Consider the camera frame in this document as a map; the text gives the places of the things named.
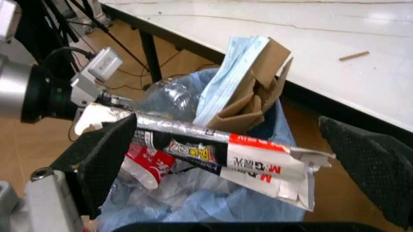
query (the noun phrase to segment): screw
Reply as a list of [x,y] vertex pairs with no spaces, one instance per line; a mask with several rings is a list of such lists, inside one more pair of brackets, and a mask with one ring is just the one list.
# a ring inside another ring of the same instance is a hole
[[36,180],[40,180],[43,179],[47,176],[53,175],[53,170],[49,167],[46,168],[39,168],[36,171],[34,171],[31,176],[30,176],[30,180],[36,181]]

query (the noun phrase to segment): tabletop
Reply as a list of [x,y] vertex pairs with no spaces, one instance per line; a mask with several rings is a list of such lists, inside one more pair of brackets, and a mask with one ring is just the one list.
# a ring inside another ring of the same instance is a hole
[[271,36],[292,51],[287,80],[413,132],[413,0],[99,1],[222,53]]

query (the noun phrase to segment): cardboard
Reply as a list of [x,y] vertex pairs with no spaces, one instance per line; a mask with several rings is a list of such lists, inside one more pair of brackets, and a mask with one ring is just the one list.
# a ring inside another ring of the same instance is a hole
[[258,96],[263,99],[263,112],[266,112],[274,104],[275,100],[281,96],[282,89],[284,88],[285,79],[287,78],[288,71],[290,70],[291,63],[293,59],[291,58],[282,69],[281,75],[276,80],[273,78],[269,89],[265,89],[263,86],[260,86],[257,90]]
[[261,99],[258,96],[245,96],[219,112],[208,127],[223,131],[244,132],[260,118],[264,120]]
[[210,121],[209,128],[244,133],[264,121],[264,113],[282,93],[292,63],[290,59],[276,80],[277,71],[291,52],[275,40],[269,39],[228,105]]
[[250,72],[256,76],[257,81],[265,89],[269,88],[271,80],[274,79],[275,74],[291,53],[275,40],[269,39],[270,41],[267,46],[260,53],[250,69]]

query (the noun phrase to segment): face mask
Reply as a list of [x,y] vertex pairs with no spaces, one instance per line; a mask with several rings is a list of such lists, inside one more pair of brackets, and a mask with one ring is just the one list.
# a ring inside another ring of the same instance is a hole
[[206,126],[227,105],[251,65],[269,42],[267,37],[231,37],[224,61],[205,87],[196,109],[195,125]]

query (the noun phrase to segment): floor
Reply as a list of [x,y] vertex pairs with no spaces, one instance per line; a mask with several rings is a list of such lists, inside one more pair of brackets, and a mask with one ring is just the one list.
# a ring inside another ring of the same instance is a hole
[[[131,30],[129,25],[120,21],[116,21],[110,31],[140,60],[145,61],[138,31]],[[92,34],[84,38],[95,50],[105,46],[115,48],[123,58],[124,63],[121,66],[123,71],[135,75],[147,74],[142,71],[142,66],[102,31],[95,29]],[[155,44],[160,64],[164,64],[163,76],[191,73],[205,64],[211,64],[211,61],[186,50],[178,52],[172,44],[161,39],[155,38]],[[72,46],[90,50],[84,41]],[[78,55],[78,58],[80,63],[85,64],[86,60],[81,55]],[[150,82],[149,75],[142,78],[143,85]],[[142,88],[139,77],[124,72],[116,72],[107,83],[112,88],[125,84]],[[129,87],[111,90],[111,92],[136,100],[144,97],[143,91]],[[282,103],[298,146],[331,152],[329,145],[321,138],[318,131],[317,115],[286,99],[283,99]],[[34,125],[0,118],[0,180],[11,182],[18,194],[23,196],[24,185],[30,174],[37,168],[49,165],[70,146],[71,142],[68,140],[70,126],[70,121],[50,118]],[[333,164],[331,169],[321,169],[316,174],[315,211],[308,212],[305,221],[351,221],[375,226],[384,231],[402,231],[401,228],[384,219],[381,212],[358,189],[338,161],[331,162]]]

